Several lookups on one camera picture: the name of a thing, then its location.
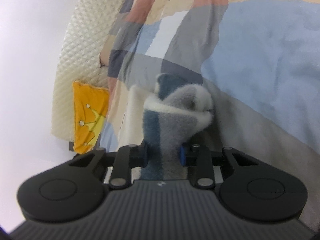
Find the white quilted mattress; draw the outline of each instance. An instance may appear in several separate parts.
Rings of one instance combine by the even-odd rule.
[[[74,140],[72,82],[107,87],[107,69],[99,54],[123,0],[79,0],[67,28],[57,68],[53,103],[54,136]]]

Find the bed sheet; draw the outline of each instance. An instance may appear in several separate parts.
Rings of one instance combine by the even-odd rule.
[[[122,139],[133,85],[152,91],[159,73],[180,75],[212,95],[215,147],[235,147],[303,181],[309,197],[300,218],[316,229],[320,0],[125,0],[100,61],[111,95],[108,145]]]

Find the yellow cloth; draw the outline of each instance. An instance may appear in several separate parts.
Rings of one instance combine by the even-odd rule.
[[[84,154],[97,142],[108,112],[109,91],[75,81],[75,143],[73,150]]]

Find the white wall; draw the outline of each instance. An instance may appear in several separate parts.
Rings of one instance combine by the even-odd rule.
[[[28,177],[74,156],[50,134],[53,82],[77,0],[0,0],[0,225],[23,221]]]

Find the fuzzy sock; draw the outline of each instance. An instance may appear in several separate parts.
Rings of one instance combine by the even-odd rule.
[[[144,104],[143,133],[149,147],[148,166],[141,179],[184,179],[178,150],[212,121],[212,98],[200,85],[177,76],[161,74],[155,93]]]

